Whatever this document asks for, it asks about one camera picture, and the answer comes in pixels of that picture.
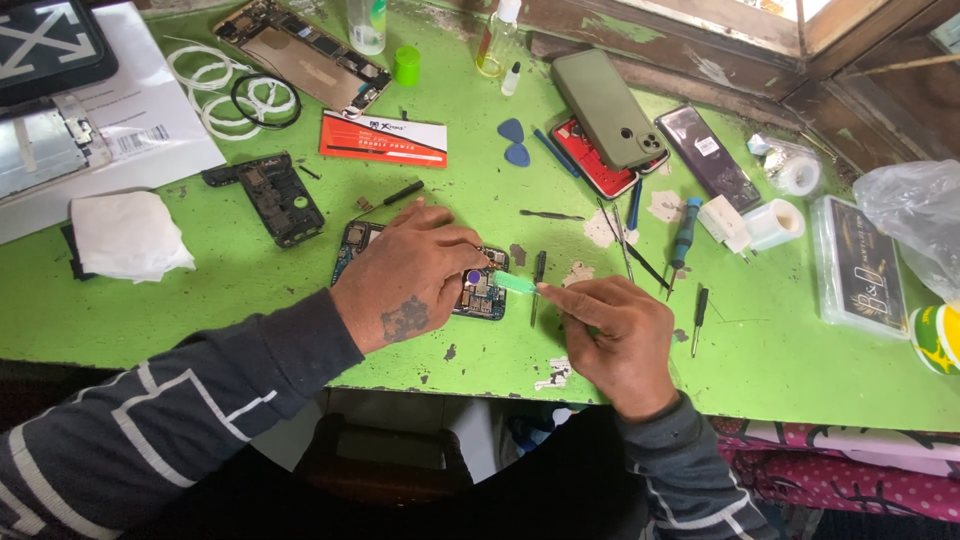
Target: barcode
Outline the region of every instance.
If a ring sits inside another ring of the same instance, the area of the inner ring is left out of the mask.
[[[713,140],[713,137],[709,136],[704,140],[698,140],[693,143],[697,147],[697,150],[700,151],[704,156],[709,156],[717,150],[720,150],[720,145],[717,144],[717,141]]]
[[[129,154],[130,152],[136,152],[145,146],[157,144],[169,138],[170,135],[167,133],[167,129],[163,127],[163,124],[160,124],[149,130],[143,130],[142,132],[136,132],[135,134],[124,135],[118,138],[117,146],[120,147],[122,154]]]

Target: right hand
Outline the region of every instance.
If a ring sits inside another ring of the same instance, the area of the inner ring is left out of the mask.
[[[464,271],[486,268],[480,236],[420,197],[351,262],[330,297],[364,355],[443,326],[464,290]]]
[[[680,399],[667,359],[673,312],[623,276],[538,283],[563,312],[570,366],[603,392],[627,422],[644,422]],[[590,335],[588,326],[599,332]]]

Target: green phone case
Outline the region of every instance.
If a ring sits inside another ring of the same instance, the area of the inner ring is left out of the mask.
[[[560,92],[611,170],[636,167],[663,154],[660,132],[603,51],[556,59],[553,71]]]

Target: orange box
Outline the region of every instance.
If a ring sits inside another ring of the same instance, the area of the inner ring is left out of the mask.
[[[324,111],[320,154],[337,158],[446,167],[446,126]]]

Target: polka dot fabric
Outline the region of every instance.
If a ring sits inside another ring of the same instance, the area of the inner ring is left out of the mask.
[[[960,522],[960,466],[943,459],[960,456],[956,434],[896,431],[893,436],[890,430],[720,417],[710,423],[719,436],[720,455],[761,499]],[[901,455],[889,454],[903,445]],[[924,472],[851,459],[860,454],[883,455],[887,462],[914,464]]]

